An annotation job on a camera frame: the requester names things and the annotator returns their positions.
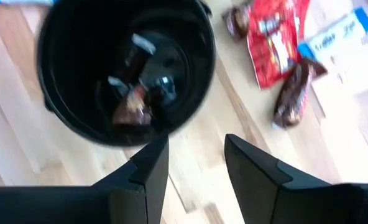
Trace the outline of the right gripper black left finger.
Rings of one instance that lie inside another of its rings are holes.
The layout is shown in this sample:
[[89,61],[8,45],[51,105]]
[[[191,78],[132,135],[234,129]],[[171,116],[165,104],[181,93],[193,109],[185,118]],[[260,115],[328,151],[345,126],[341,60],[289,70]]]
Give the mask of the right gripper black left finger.
[[160,224],[168,137],[91,186],[0,187],[0,224]]

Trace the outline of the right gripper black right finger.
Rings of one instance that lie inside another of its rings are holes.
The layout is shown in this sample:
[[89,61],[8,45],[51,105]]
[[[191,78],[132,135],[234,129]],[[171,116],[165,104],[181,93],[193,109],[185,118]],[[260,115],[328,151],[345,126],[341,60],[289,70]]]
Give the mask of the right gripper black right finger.
[[234,134],[224,156],[245,224],[368,224],[368,184],[329,184]]

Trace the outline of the brown Snickers candy bar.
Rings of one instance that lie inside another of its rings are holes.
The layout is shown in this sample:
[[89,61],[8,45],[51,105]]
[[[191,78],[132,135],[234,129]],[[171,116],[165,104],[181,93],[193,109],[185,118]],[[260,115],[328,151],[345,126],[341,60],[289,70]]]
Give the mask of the brown Snickers candy bar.
[[247,35],[251,4],[251,1],[245,1],[241,4],[233,5],[221,14],[230,36],[236,42],[242,40]]
[[145,103],[148,89],[138,84],[128,91],[114,110],[112,122],[114,125],[147,126],[151,124],[152,112]]
[[326,73],[327,69],[321,63],[308,58],[301,59],[280,90],[274,108],[273,125],[283,129],[298,125],[303,118],[312,81]]

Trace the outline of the red Skittles candy pack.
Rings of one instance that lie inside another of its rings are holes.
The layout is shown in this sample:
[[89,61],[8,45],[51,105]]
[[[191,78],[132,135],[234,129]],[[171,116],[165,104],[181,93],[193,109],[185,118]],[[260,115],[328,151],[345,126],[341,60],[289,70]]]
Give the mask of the red Skittles candy pack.
[[249,27],[260,34],[271,34],[283,21],[294,22],[297,36],[304,38],[310,0],[254,0],[249,9]]
[[247,36],[247,47],[260,89],[270,88],[290,74],[300,61],[297,31],[283,26],[268,36]]

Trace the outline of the white blue Hershey's bar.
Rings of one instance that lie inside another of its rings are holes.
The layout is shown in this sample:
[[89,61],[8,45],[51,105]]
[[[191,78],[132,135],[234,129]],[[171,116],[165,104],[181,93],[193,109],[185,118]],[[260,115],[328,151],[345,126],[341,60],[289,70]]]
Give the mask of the white blue Hershey's bar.
[[0,0],[0,4],[5,4],[5,5],[52,5],[56,2],[57,0]]
[[368,34],[368,15],[363,7],[358,7],[349,14],[324,28],[322,31],[298,45],[303,58],[322,61],[361,43]]

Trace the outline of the black plastic bucket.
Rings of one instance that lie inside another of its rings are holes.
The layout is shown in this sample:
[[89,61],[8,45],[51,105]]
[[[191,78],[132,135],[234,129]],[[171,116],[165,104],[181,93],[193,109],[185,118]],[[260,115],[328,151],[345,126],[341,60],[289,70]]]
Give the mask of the black plastic bucket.
[[[216,61],[203,0],[57,0],[37,44],[46,108],[77,135],[138,146],[181,128],[201,106]],[[152,121],[113,123],[123,97],[112,85],[145,84]]]

